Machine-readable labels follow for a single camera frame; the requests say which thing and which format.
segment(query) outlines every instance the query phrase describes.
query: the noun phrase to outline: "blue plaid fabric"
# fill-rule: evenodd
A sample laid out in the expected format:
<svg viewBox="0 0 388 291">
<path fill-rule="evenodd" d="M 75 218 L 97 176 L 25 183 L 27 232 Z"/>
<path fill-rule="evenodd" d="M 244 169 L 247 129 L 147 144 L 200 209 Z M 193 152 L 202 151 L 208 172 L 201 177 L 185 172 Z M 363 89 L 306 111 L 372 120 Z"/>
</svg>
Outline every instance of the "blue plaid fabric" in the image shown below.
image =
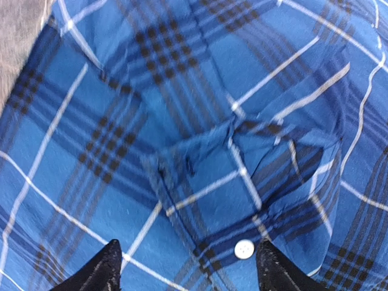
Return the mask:
<svg viewBox="0 0 388 291">
<path fill-rule="evenodd" d="M 1 290 L 112 238 L 123 290 L 258 290 L 268 238 L 388 288 L 385 0 L 58 0 L 0 119 Z"/>
</svg>

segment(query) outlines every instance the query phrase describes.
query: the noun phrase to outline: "beige fabric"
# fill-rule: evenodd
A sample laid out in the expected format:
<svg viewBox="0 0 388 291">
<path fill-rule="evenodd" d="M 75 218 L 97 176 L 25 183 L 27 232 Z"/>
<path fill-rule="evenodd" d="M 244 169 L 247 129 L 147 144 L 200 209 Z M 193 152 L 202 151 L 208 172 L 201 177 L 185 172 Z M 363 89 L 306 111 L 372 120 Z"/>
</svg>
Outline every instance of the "beige fabric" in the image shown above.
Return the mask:
<svg viewBox="0 0 388 291">
<path fill-rule="evenodd" d="M 0 0 L 0 114 L 27 60 L 51 0 Z"/>
</svg>

